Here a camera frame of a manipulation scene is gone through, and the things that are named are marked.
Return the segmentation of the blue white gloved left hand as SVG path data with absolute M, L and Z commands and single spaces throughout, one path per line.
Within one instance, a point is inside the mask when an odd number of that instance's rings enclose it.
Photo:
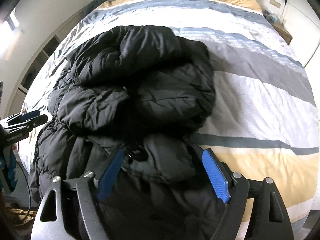
M 1 152 L 1 190 L 11 194 L 17 185 L 17 160 L 11 146 Z

